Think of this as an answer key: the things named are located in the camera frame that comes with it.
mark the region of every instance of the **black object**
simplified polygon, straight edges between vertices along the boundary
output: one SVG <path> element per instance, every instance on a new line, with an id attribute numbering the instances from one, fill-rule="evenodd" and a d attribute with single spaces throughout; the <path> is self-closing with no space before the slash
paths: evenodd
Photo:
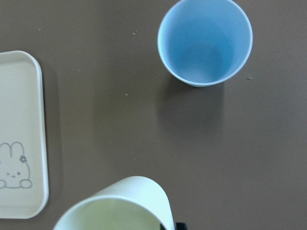
<path id="1" fill-rule="evenodd" d="M 165 230 L 165 228 L 160 224 L 160 230 Z M 176 223 L 176 230 L 188 230 L 185 223 Z"/>
<path id="2" fill-rule="evenodd" d="M 176 223 L 176 230 L 188 230 L 185 223 Z"/>

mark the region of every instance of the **cartoon rabbit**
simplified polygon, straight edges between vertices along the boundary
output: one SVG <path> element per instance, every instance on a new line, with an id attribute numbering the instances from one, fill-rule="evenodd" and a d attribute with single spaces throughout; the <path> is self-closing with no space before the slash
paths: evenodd
<path id="1" fill-rule="evenodd" d="M 0 189 L 31 188 L 30 168 L 20 142 L 0 144 Z"/>

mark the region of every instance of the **plastic cup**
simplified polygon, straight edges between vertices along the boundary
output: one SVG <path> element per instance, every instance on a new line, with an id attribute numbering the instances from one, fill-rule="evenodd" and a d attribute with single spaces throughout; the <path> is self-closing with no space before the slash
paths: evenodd
<path id="1" fill-rule="evenodd" d="M 158 50 L 165 67 L 196 87 L 234 76 L 252 48 L 252 29 L 231 0 L 181 0 L 165 15 Z"/>
<path id="2" fill-rule="evenodd" d="M 153 180 L 123 179 L 70 208 L 54 230 L 175 230 L 169 201 Z"/>

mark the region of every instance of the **light green cup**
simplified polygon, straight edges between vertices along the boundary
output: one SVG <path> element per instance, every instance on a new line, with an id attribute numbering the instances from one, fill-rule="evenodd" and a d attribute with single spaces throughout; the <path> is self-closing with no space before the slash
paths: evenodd
<path id="1" fill-rule="evenodd" d="M 170 204 L 155 181 L 132 176 L 70 208 L 54 230 L 175 230 Z"/>

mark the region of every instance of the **rabbit ear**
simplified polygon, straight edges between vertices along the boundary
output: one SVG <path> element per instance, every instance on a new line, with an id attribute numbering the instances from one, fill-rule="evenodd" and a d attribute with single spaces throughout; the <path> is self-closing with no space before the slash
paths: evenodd
<path id="1" fill-rule="evenodd" d="M 12 157 L 11 147 L 8 143 L 0 145 L 0 161 Z"/>
<path id="2" fill-rule="evenodd" d="M 24 155 L 24 147 L 20 142 L 14 142 L 12 143 L 11 146 L 11 151 L 12 151 L 12 156 L 15 157 L 20 157 Z"/>

